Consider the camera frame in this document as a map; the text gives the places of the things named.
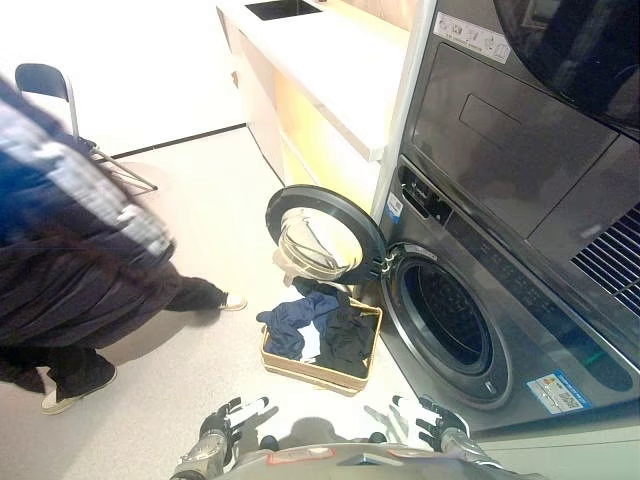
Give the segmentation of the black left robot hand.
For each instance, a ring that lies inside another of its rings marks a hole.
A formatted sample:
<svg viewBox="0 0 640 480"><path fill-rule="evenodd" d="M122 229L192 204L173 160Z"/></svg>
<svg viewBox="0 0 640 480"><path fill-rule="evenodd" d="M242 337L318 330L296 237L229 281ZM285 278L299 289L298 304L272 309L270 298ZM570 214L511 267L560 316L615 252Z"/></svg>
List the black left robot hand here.
<svg viewBox="0 0 640 480"><path fill-rule="evenodd" d="M205 418L199 431L199 439L218 432L230 441L248 420L263 414L269 406L266 396L244 403L240 396L223 403L216 411Z"/></svg>

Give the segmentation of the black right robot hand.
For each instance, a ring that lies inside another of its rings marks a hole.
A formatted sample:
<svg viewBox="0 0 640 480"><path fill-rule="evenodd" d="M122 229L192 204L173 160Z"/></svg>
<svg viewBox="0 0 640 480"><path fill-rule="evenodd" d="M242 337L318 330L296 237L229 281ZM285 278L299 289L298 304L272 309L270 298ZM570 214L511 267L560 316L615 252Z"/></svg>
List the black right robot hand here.
<svg viewBox="0 0 640 480"><path fill-rule="evenodd" d="M468 422L431 397L409 399L394 395L387 410L365 406L365 412L383 427L389 441L444 453L453 439L471 439Z"/></svg>

